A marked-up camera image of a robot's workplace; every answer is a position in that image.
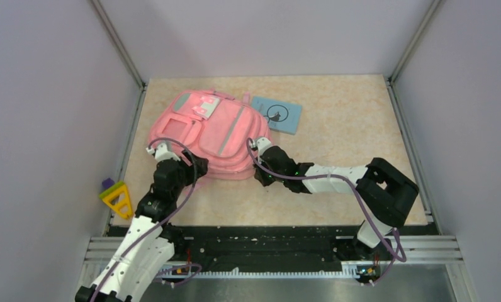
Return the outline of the pink student backpack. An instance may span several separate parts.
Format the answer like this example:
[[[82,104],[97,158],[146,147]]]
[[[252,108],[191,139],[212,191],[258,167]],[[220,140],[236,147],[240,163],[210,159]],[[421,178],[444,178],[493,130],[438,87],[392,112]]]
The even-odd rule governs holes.
[[[177,154],[188,148],[208,159],[208,177],[244,180],[255,171],[248,139],[270,138],[271,133],[267,120],[247,96],[238,100],[218,91],[186,90],[156,119],[148,146],[156,147],[162,137],[173,139],[171,146]]]

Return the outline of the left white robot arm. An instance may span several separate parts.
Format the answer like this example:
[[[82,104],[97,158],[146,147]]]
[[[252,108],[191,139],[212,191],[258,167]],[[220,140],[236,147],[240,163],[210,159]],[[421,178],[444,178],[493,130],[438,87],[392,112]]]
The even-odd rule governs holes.
[[[208,160],[185,151],[166,153],[156,165],[153,183],[139,201],[125,238],[101,274],[81,286],[75,301],[139,301],[162,266],[186,250],[183,232],[169,223],[186,187],[208,172]]]

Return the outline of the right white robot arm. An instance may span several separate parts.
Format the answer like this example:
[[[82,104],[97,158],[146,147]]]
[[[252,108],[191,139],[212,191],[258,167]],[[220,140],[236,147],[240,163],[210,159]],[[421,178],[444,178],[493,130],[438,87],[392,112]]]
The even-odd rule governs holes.
[[[295,162],[276,145],[255,145],[255,178],[269,186],[280,182],[293,193],[352,194],[365,216],[353,241],[353,252],[370,259],[378,245],[386,248],[385,235],[405,224],[419,194],[419,187],[387,160],[375,157],[367,165],[327,167]]]

